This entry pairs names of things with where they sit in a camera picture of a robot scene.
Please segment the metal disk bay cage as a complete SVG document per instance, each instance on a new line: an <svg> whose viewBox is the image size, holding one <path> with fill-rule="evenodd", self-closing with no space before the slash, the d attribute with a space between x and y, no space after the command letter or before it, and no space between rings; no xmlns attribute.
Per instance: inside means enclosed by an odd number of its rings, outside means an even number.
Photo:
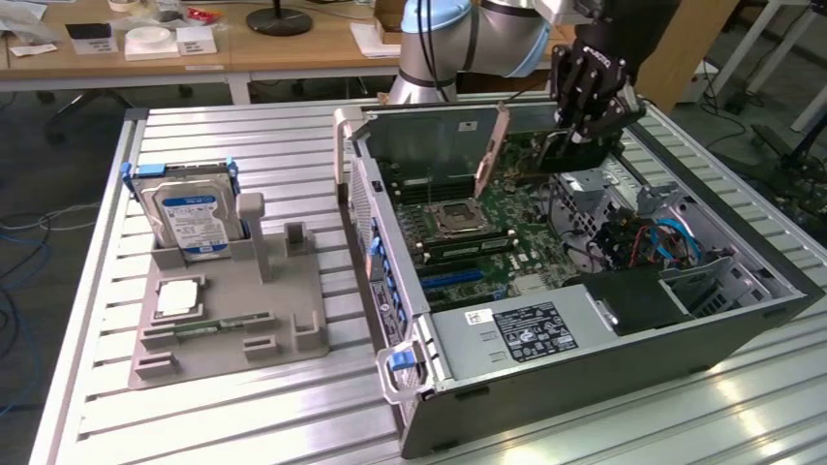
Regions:
<svg viewBox="0 0 827 465"><path fill-rule="evenodd" d="M612 212L622 208L638 211L641 184L617 170L554 174L552 187L550 222L557 233L574 230L593 235Z"/></svg>

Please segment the white box black lid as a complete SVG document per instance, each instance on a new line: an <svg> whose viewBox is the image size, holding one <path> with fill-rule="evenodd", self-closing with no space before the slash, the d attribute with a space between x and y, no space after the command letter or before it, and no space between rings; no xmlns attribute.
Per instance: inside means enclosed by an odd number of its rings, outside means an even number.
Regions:
<svg viewBox="0 0 827 465"><path fill-rule="evenodd" d="M64 26L76 54L101 54L118 51L108 23L70 23Z"/></svg>

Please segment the blue expansion slot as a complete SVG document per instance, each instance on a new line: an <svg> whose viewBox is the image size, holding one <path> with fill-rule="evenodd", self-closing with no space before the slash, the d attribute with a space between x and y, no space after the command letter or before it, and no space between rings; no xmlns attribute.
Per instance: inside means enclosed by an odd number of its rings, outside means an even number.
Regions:
<svg viewBox="0 0 827 465"><path fill-rule="evenodd" d="M469 269L450 272L437 276L428 276L420 279L420 285L424 290L442 288L457 284L472 283L484 278L480 269Z"/></svg>

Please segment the hard disk in blue carrier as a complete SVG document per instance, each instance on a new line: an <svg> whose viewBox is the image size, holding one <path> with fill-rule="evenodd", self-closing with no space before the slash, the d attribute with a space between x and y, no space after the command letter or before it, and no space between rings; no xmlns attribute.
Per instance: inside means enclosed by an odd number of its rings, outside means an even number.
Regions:
<svg viewBox="0 0 827 465"><path fill-rule="evenodd" d="M121 181L138 202L158 249L176 248L188 263L229 256L229 244L245 237L236 213L237 164L120 166Z"/></svg>

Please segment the silver CPU chip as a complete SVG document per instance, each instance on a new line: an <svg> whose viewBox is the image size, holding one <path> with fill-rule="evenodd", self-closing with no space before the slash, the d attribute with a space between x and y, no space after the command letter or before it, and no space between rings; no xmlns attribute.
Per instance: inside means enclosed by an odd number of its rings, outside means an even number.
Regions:
<svg viewBox="0 0 827 465"><path fill-rule="evenodd" d="M182 315L196 306L197 283L190 280L165 282L157 293L156 313L161 318Z"/></svg>

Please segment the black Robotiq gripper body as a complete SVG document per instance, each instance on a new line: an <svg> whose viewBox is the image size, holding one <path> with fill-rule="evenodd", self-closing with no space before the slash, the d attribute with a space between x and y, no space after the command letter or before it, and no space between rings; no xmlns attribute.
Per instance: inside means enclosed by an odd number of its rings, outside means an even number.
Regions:
<svg viewBox="0 0 827 465"><path fill-rule="evenodd" d="M576 0L589 20L574 27L570 83L577 108L601 112L608 99L637 84L640 67L656 49L681 0Z"/></svg>

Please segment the installed RAM stick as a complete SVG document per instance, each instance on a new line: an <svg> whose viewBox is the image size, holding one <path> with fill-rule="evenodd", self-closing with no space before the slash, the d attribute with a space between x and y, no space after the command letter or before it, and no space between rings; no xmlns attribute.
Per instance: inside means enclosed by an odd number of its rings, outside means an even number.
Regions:
<svg viewBox="0 0 827 465"><path fill-rule="evenodd" d="M430 261L458 260L473 255L490 255L509 252L513 249L514 241L506 237L469 240L434 245L428 249L425 255Z"/></svg>

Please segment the grey printed parts rack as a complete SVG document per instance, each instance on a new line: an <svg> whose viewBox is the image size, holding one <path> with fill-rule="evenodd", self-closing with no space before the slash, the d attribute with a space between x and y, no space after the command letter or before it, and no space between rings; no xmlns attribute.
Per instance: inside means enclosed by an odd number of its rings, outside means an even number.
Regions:
<svg viewBox="0 0 827 465"><path fill-rule="evenodd" d="M229 244L229 256L188 263L176 249L153 249L145 278L128 386L132 389L204 379L264 368L329 352L314 239L304 223L281 232L261 229L264 197L238 196L236 213L249 235ZM196 306L161 318L157 293L169 281L197 283ZM218 334L180 338L176 325L270 313Z"/></svg>

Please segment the green graphics card black shroud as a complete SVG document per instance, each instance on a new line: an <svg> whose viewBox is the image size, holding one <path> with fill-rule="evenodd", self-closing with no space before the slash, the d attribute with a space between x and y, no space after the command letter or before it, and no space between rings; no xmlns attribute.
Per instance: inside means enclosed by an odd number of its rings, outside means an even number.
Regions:
<svg viewBox="0 0 827 465"><path fill-rule="evenodd" d="M473 198L477 199L498 165L502 147L509 137L512 112L505 101L496 106L496 119L482 157L474 172ZM529 149L529 165L541 172L576 171L594 167L605 155L600 152L600 143L594 139L580 137L572 128L552 128L536 134L530 131L517 135L540 136L538 149Z"/></svg>

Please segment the black office chair base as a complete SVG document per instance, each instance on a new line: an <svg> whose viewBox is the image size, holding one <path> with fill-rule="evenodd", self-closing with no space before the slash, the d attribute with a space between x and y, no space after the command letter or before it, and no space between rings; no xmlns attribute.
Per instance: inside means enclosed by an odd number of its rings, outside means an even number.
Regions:
<svg viewBox="0 0 827 465"><path fill-rule="evenodd" d="M45 120L44 141L49 146L61 146L68 142L116 140L124 116L132 109L178 107L193 98L193 84L77 91Z"/></svg>

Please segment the metal CPU socket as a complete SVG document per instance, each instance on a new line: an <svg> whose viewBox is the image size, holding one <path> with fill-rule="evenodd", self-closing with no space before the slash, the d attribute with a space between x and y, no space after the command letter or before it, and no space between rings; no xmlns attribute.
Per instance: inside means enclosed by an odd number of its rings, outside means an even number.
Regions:
<svg viewBox="0 0 827 465"><path fill-rule="evenodd" d="M433 203L428 211L440 237L453 238L493 231L493 226L474 199Z"/></svg>

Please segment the grey power supply unit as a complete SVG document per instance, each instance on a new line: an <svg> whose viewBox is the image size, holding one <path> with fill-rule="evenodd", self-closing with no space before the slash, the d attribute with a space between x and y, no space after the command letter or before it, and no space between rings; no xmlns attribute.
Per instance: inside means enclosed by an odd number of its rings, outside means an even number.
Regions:
<svg viewBox="0 0 827 465"><path fill-rule="evenodd" d="M457 381L534 360L556 360L617 340L581 285L438 312L433 326Z"/></svg>

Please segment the brown wooden cabinet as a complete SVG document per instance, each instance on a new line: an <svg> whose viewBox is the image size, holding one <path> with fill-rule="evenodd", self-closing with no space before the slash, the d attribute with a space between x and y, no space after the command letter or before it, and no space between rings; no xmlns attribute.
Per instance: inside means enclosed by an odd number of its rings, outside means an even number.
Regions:
<svg viewBox="0 0 827 465"><path fill-rule="evenodd" d="M534 0L534 10L553 25L574 27L589 20L574 10L576 0ZM681 0L660 43L640 66L634 90L668 111L677 103L689 75L724 28L737 0Z"/></svg>

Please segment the black open PC case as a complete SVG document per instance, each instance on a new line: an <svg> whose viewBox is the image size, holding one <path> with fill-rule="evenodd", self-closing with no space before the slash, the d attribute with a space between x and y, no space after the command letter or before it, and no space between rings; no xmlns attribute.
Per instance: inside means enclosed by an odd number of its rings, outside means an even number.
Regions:
<svg viewBox="0 0 827 465"><path fill-rule="evenodd" d="M380 165L400 165L416 179L474 179L497 103L348 106L333 114L341 216L380 389L406 458L709 370L824 295L724 201L725 194L747 199L745 186L649 116L597 140L605 157L594 167L564 171L609 169L641 184L637 212L612 212L593 235L566 231L564 249L578 274L556 288L586 288L617 340L454 380ZM542 210L553 229L552 176L562 172L541 172L528 154L538 149L536 133L557 128L556 109L541 100L506 105L510 131L490 180L509 175L548 185ZM536 135L517 135L526 131Z"/></svg>

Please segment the white paper stack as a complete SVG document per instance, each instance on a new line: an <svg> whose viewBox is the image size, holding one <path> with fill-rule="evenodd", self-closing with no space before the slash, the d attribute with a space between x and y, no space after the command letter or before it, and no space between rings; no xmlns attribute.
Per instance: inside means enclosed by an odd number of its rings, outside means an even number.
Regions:
<svg viewBox="0 0 827 465"><path fill-rule="evenodd" d="M373 24L353 22L350 34L361 55L368 59L397 58L400 56L400 45L382 43Z"/></svg>

